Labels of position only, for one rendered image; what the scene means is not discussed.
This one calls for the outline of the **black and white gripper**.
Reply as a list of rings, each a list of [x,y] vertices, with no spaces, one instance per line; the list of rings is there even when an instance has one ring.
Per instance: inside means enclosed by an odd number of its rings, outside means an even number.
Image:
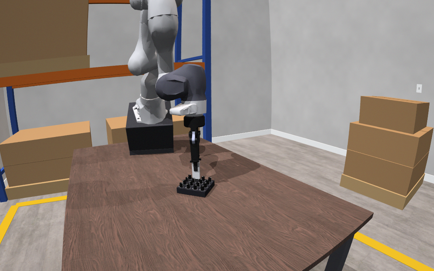
[[[203,127],[205,125],[205,116],[187,117],[184,116],[184,126],[191,128],[188,132],[189,142],[191,144],[191,161],[192,163],[192,174],[193,178],[196,180],[200,179],[200,168],[199,163],[201,161],[199,155],[199,143],[200,143],[200,131],[198,127]]]

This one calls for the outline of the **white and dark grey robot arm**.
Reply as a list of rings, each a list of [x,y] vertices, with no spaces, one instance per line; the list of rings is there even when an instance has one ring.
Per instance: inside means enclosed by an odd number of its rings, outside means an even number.
[[[183,64],[174,70],[173,48],[183,0],[130,0],[140,10],[139,40],[128,61],[129,71],[143,75],[141,94],[133,107],[137,122],[155,125],[168,110],[164,100],[181,99],[171,115],[196,117],[206,113],[206,75],[202,66]],[[139,112],[139,113],[138,113]],[[141,118],[140,118],[141,116]]]

